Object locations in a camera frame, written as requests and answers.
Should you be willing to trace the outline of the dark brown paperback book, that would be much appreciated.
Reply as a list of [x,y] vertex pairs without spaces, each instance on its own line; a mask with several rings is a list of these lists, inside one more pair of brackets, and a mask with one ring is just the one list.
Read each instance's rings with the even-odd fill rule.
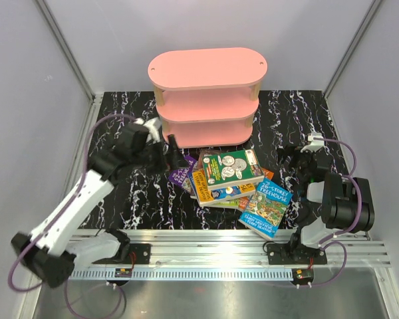
[[202,150],[199,159],[202,164],[215,162],[219,165],[231,166],[235,163],[235,157],[233,155],[219,150]]

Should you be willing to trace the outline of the green paperback book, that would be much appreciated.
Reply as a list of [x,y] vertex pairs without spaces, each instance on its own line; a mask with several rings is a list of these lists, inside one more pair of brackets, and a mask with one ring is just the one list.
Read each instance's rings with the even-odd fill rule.
[[260,183],[265,177],[253,149],[205,155],[202,163],[209,190]]

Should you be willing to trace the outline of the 130-storey treehouse orange book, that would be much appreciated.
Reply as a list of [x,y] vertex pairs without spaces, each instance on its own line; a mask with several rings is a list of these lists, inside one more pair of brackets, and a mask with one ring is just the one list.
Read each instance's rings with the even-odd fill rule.
[[200,207],[248,197],[253,195],[256,190],[256,187],[251,183],[209,190],[207,188],[205,173],[202,169],[189,173],[188,177]]

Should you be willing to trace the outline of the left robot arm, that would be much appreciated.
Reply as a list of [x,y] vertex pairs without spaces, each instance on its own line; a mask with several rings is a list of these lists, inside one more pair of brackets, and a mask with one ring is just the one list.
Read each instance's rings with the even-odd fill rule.
[[82,175],[59,206],[30,233],[18,232],[11,239],[17,264],[31,271],[43,284],[57,288],[64,284],[77,266],[106,260],[122,264],[133,260],[130,238],[118,229],[80,243],[70,240],[97,204],[109,195],[124,173],[145,169],[160,174],[187,168],[175,135],[167,137],[164,149],[159,124],[129,124],[114,146],[92,156]]

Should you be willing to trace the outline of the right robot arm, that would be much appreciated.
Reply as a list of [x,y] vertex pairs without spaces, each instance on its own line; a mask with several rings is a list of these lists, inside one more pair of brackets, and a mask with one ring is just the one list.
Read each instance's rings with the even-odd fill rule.
[[367,179],[333,173],[330,164],[310,147],[286,146],[277,151],[279,163],[289,162],[299,179],[295,194],[307,206],[320,205],[313,219],[309,213],[298,222],[289,241],[267,247],[269,262],[276,265],[324,265],[324,246],[345,233],[369,231],[375,212]]

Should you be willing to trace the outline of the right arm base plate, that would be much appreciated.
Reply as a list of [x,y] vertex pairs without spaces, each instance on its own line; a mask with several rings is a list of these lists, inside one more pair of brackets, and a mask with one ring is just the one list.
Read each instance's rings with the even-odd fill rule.
[[263,244],[263,251],[267,255],[269,265],[314,266],[327,264],[327,256],[324,251],[303,244],[298,244],[293,248],[289,243],[278,244],[267,241]]

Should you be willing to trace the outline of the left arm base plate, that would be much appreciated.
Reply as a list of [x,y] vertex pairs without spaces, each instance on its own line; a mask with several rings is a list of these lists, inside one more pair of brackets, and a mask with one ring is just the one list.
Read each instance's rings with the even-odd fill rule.
[[93,262],[94,265],[135,265],[150,264],[152,245],[148,243],[131,243],[128,252],[122,258],[107,258]]

